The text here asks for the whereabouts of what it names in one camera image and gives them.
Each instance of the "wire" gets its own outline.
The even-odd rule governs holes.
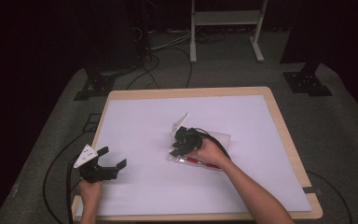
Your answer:
[[[190,64],[190,72],[189,72],[189,74],[188,74],[187,83],[186,83],[186,89],[187,89],[187,88],[188,88],[188,84],[190,83],[191,74],[192,74],[192,72],[193,72],[193,64],[192,64],[191,61],[190,61],[190,56],[189,56],[188,53],[187,53],[185,50],[183,50],[183,49],[179,49],[179,48],[166,48],[166,49],[176,49],[176,50],[180,50],[180,51],[182,51],[182,52],[186,55],[186,57],[188,58],[188,62],[189,62],[189,64]],[[162,51],[162,50],[166,50],[166,49],[158,49],[158,50],[154,50],[153,52],[158,52],[158,51]]]
[[[318,174],[315,174],[314,172],[312,171],[309,171],[309,170],[306,170],[306,172],[308,174],[311,174],[311,175],[314,175],[320,179],[322,179],[327,185],[329,185],[333,191],[336,192],[336,194],[339,196],[339,198],[341,199],[342,203],[344,204],[345,206],[345,209],[347,210],[347,214],[348,214],[348,219],[350,221],[350,224],[353,223],[353,220],[352,220],[352,215],[351,215],[351,209],[348,207],[348,204],[347,204],[347,201],[345,200],[345,198],[342,196],[342,194],[338,191],[338,189],[336,187],[334,187],[334,185],[332,183],[330,183],[330,181],[328,181],[326,178],[322,177],[321,175],[318,175]]]
[[[158,58],[157,56],[155,56],[155,55],[153,55],[153,54],[150,54],[150,56],[156,58],[156,59],[158,60],[158,64],[159,64],[159,58]],[[149,71],[149,70],[146,69],[146,67],[145,67],[145,61],[144,61],[144,63],[143,63],[143,66],[144,66],[144,70],[152,77],[153,82],[156,83],[157,87],[159,88],[159,85],[158,85],[156,79],[155,79],[155,78],[153,77],[153,75],[150,73],[151,71]]]
[[[74,224],[72,219],[72,208],[71,208],[71,179],[72,179],[72,168],[74,167],[75,160],[80,156],[80,154],[74,156],[72,160],[68,163],[66,169],[66,210],[68,211],[68,221],[70,224]]]
[[[79,139],[81,136],[83,136],[85,133],[87,132],[83,132],[80,135],[78,135],[76,138],[74,138],[71,142],[69,142],[65,147],[62,148],[62,150],[60,151],[60,153],[54,158],[53,162],[50,164],[50,166],[48,167],[48,170],[46,171],[45,174],[45,178],[43,180],[43,188],[42,188],[42,194],[43,194],[43,201],[45,203],[46,208],[48,209],[48,212],[51,214],[51,216],[58,222],[61,223],[59,218],[57,218],[57,216],[55,216],[54,212],[51,210],[50,205],[48,204],[48,198],[46,196],[46,183],[48,180],[48,174],[53,166],[53,164],[55,163],[55,161],[61,156],[61,154],[69,147],[71,146],[77,139]]]
[[[143,76],[146,75],[146,74],[149,74],[149,75],[153,78],[153,80],[156,82],[156,80],[155,80],[154,77],[150,74],[150,72],[153,71],[155,68],[157,68],[157,66],[159,65],[159,58],[158,58],[157,56],[153,55],[153,54],[150,54],[150,55],[151,55],[153,58],[157,59],[156,65],[154,65],[154,66],[152,67],[152,69],[150,69],[150,70],[146,70],[146,69],[145,69],[146,72],[144,72],[144,73],[142,73],[141,75],[139,75],[138,77],[136,77],[136,78],[127,86],[126,91],[130,89],[130,86],[131,86],[136,80],[138,80],[140,77],[143,77]]]

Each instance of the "gray carpet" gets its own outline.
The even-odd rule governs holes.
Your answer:
[[[288,33],[262,32],[259,45],[265,57],[257,63],[249,43],[249,35],[230,34],[214,44],[198,44],[198,62],[192,64],[189,88],[267,86],[271,88],[298,154],[306,170],[326,178],[345,198],[353,223],[358,223],[358,104],[346,91],[339,76],[321,65],[317,77],[333,93],[327,97],[293,94],[282,73],[299,71],[302,63],[279,64]],[[153,34],[158,46],[178,35]],[[177,48],[188,52],[188,43]],[[158,67],[152,71],[162,89],[185,88],[190,71],[186,55],[176,49],[156,52]],[[146,63],[150,69],[155,64]],[[114,90],[125,90],[144,72],[143,69],[119,77]],[[45,173],[59,152],[82,133],[90,113],[102,113],[105,97],[74,101],[87,77],[84,70],[74,74],[51,113],[16,184],[0,210],[0,223],[55,223],[42,197]],[[143,76],[130,89],[155,89],[151,76]],[[65,208],[66,166],[85,144],[91,144],[94,133],[85,133],[56,160],[47,179],[46,195],[54,214],[67,223]],[[320,189],[318,196],[324,216],[318,220],[296,223],[349,223],[343,202],[326,182],[309,175],[312,185]]]

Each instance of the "white triangular marker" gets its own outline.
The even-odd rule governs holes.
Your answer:
[[[77,168],[84,163],[96,158],[98,156],[97,151],[95,151],[91,146],[86,145],[81,152],[79,158],[77,158],[77,161],[75,162],[74,167]]]
[[[186,113],[184,116],[182,116],[181,119],[179,119],[178,121],[176,121],[173,126],[172,126],[172,131],[171,131],[171,135],[174,136],[176,134],[176,132],[179,130],[179,128],[182,126],[182,124],[185,122],[185,120],[188,117],[188,113]]]

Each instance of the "dark background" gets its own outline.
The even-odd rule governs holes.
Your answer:
[[[0,1],[0,206],[63,89],[85,60],[136,64],[140,52],[130,44],[131,26],[142,23],[136,10],[140,1],[127,2]],[[152,2],[157,7],[147,5],[149,28],[189,27],[190,1]],[[263,29],[293,27],[283,63],[305,62],[318,46],[312,55],[341,76],[358,102],[358,1],[302,2],[268,1]],[[209,3],[199,1],[198,9]],[[211,1],[222,10],[258,8],[257,3]],[[97,10],[102,17],[94,14]],[[116,21],[118,28],[106,20]],[[107,41],[106,35],[115,41]]]

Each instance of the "white paper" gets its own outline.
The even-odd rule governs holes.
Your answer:
[[[229,133],[229,155],[289,212],[311,211],[262,95],[110,101],[96,150],[101,166],[127,159],[104,181],[99,216],[243,213],[247,209],[223,172],[167,161],[172,121]],[[81,216],[82,204],[76,215]]]

